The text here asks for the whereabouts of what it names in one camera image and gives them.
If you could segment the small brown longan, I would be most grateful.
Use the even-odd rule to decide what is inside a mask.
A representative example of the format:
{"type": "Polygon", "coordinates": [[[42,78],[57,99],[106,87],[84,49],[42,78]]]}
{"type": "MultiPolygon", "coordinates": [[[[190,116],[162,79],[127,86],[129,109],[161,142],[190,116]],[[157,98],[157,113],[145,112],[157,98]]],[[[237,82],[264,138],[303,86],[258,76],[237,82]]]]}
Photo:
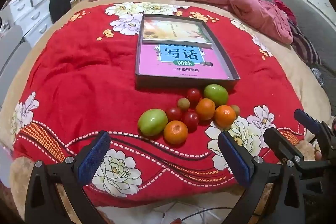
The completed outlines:
{"type": "Polygon", "coordinates": [[[180,98],[177,102],[177,106],[183,111],[188,110],[190,107],[190,101],[187,98],[180,98]]]}
{"type": "Polygon", "coordinates": [[[231,105],[231,108],[234,110],[236,116],[238,117],[240,115],[240,107],[237,105],[231,105]]]}

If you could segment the orange mandarin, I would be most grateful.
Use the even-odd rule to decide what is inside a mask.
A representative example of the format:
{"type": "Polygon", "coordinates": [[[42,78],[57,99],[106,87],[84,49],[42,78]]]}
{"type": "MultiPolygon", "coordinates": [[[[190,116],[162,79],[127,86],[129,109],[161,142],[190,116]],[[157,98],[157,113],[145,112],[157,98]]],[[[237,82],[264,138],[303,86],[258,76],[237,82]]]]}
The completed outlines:
{"type": "Polygon", "coordinates": [[[171,121],[163,130],[163,137],[170,144],[182,144],[186,141],[188,134],[187,126],[181,121],[171,121]]]}
{"type": "Polygon", "coordinates": [[[216,105],[212,100],[203,98],[198,102],[195,111],[201,121],[207,121],[213,118],[215,109],[216,105]]]}
{"type": "Polygon", "coordinates": [[[221,128],[230,128],[236,119],[236,112],[231,106],[219,106],[214,113],[215,123],[221,128]]]}

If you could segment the cherry tomato front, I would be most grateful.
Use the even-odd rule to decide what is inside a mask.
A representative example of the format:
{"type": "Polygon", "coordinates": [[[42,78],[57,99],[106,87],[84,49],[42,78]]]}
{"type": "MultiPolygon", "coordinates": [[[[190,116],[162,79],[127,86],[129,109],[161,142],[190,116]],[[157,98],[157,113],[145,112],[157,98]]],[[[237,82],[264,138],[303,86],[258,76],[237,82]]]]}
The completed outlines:
{"type": "Polygon", "coordinates": [[[183,118],[183,122],[187,126],[189,132],[194,132],[198,128],[199,117],[196,112],[188,111],[183,118]]]}

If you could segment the cherry tomato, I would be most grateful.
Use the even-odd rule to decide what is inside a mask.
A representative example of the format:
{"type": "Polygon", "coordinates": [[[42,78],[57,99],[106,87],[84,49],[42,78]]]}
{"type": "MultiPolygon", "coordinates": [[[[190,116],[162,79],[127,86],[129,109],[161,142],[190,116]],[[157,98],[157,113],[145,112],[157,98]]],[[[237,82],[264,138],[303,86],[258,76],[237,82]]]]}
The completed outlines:
{"type": "Polygon", "coordinates": [[[201,91],[197,88],[190,88],[187,91],[186,98],[189,100],[190,106],[195,107],[197,106],[198,102],[202,99],[201,91]]]}
{"type": "Polygon", "coordinates": [[[188,111],[183,118],[183,122],[187,126],[189,132],[194,132],[198,128],[199,117],[196,112],[188,111]]]}
{"type": "Polygon", "coordinates": [[[183,116],[182,110],[178,107],[170,107],[166,110],[166,116],[169,122],[181,121],[183,116]]]}

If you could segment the green fruit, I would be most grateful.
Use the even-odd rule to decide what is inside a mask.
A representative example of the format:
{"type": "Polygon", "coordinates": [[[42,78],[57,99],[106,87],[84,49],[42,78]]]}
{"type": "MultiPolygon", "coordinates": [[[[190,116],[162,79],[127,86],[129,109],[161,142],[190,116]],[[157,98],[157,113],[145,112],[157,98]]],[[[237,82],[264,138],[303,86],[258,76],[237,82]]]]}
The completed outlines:
{"type": "Polygon", "coordinates": [[[228,102],[228,91],[217,84],[210,84],[204,88],[203,96],[212,100],[216,106],[226,105],[228,102]]]}
{"type": "Polygon", "coordinates": [[[138,129],[145,136],[160,134],[168,124],[166,113],[161,109],[150,109],[145,111],[138,120],[138,129]]]}

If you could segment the cherry tomato top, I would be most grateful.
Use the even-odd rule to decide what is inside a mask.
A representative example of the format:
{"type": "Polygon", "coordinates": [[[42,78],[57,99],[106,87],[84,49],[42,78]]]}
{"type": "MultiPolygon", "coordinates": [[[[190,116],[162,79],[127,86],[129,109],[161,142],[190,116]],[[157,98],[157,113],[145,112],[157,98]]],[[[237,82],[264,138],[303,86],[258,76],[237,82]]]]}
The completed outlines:
{"type": "Polygon", "coordinates": [[[197,106],[198,102],[202,99],[201,91],[197,88],[190,88],[187,91],[186,98],[189,100],[190,106],[195,107],[197,106]]]}

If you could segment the red floral blanket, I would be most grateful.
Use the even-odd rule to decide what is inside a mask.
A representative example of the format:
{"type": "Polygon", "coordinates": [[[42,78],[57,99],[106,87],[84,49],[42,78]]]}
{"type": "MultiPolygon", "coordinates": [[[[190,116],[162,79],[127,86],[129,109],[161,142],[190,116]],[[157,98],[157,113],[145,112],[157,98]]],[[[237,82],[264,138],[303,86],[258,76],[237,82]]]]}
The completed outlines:
{"type": "MultiPolygon", "coordinates": [[[[230,133],[252,156],[277,161],[263,133],[274,127],[293,144],[305,136],[293,118],[302,104],[277,59],[239,22],[194,6],[169,12],[205,22],[240,76],[228,102],[240,107],[230,133]]],[[[142,113],[166,110],[187,87],[137,89],[135,58],[140,14],[101,5],[77,12],[55,31],[31,69],[15,107],[14,156],[45,164],[74,156],[105,130],[110,147],[85,188],[97,206],[138,206],[206,193],[235,183],[218,149],[220,129],[202,121],[180,145],[147,139],[137,127],[142,113]]]]}

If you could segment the striped pillow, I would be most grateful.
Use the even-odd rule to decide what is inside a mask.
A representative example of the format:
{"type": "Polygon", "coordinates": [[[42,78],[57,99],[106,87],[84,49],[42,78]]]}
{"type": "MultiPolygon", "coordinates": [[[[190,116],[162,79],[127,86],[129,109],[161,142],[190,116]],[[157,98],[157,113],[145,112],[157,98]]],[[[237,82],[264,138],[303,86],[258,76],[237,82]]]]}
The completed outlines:
{"type": "Polygon", "coordinates": [[[321,65],[321,58],[310,40],[301,32],[299,27],[290,19],[288,20],[293,35],[292,48],[299,58],[306,64],[321,65]]]}

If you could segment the grey headboard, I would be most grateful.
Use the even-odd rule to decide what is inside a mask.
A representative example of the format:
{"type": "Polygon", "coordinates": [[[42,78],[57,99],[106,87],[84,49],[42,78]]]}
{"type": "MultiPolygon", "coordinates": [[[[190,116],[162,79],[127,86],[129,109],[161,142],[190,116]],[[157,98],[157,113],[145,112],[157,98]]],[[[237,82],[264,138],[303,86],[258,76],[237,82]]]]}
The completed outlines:
{"type": "Polygon", "coordinates": [[[332,113],[335,113],[335,29],[303,0],[280,1],[293,11],[297,26],[310,40],[321,58],[321,65],[307,65],[321,72],[318,81],[329,98],[332,113]]]}

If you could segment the dark red pillow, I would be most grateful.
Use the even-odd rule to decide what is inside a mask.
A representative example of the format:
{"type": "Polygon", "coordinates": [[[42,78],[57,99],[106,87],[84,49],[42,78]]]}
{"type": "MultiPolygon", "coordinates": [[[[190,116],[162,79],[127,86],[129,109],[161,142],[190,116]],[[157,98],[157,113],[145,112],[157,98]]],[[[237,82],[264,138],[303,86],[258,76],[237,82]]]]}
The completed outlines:
{"type": "Polygon", "coordinates": [[[275,4],[282,12],[286,13],[288,19],[297,25],[297,19],[293,13],[293,11],[282,1],[280,0],[273,0],[273,4],[275,4]]]}

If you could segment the grey shallow box tray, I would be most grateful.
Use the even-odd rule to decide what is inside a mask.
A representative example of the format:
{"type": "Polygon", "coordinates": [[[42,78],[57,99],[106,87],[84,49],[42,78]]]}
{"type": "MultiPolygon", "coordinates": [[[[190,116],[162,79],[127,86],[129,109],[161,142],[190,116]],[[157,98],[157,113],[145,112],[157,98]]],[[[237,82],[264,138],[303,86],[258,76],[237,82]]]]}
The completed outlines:
{"type": "Polygon", "coordinates": [[[137,88],[234,87],[240,76],[204,21],[144,14],[135,60],[137,88]]]}

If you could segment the pink Chinese workbook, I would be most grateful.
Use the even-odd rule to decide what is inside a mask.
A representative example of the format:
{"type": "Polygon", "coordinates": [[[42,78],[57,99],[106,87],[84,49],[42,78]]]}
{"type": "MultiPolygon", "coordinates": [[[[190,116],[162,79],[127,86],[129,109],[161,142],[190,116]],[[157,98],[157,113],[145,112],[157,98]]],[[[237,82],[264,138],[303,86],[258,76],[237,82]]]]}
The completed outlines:
{"type": "Polygon", "coordinates": [[[225,63],[212,49],[172,44],[143,44],[138,73],[147,76],[228,80],[225,63]]]}

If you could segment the sunflower cover book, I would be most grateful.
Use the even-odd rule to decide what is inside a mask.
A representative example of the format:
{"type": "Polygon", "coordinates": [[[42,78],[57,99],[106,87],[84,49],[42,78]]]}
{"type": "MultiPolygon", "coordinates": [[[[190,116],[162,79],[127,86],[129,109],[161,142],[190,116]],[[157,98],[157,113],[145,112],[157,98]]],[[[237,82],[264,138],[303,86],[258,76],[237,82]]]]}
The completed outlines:
{"type": "Polygon", "coordinates": [[[141,31],[146,44],[172,44],[212,48],[213,40],[202,22],[177,18],[145,17],[141,31]]]}

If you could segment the white drawer cabinet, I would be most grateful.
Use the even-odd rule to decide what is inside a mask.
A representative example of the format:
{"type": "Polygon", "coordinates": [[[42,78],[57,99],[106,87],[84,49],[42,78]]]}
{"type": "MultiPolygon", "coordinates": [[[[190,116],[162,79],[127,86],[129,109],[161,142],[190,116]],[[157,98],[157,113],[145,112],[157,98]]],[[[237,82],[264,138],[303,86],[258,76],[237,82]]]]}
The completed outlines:
{"type": "Polygon", "coordinates": [[[9,9],[14,25],[21,27],[31,48],[52,26],[50,0],[11,0],[9,9]]]}

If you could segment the black bag on floor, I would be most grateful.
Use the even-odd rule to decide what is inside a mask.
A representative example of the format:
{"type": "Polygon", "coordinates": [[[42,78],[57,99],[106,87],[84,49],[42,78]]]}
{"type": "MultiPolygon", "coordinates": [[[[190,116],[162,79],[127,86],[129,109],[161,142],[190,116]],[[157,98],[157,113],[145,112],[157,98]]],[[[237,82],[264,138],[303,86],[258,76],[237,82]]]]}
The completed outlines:
{"type": "Polygon", "coordinates": [[[57,22],[70,9],[70,0],[50,0],[49,11],[52,23],[57,22]]]}

